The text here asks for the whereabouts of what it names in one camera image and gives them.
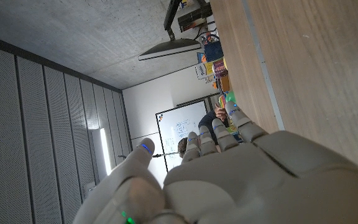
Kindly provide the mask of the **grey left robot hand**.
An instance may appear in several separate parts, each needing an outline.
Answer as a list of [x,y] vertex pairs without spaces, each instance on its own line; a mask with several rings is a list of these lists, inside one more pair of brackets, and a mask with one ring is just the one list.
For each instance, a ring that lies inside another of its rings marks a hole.
[[190,133],[162,184],[143,139],[90,193],[75,223],[358,223],[358,165],[288,131],[267,133],[233,102],[238,143],[215,119]]

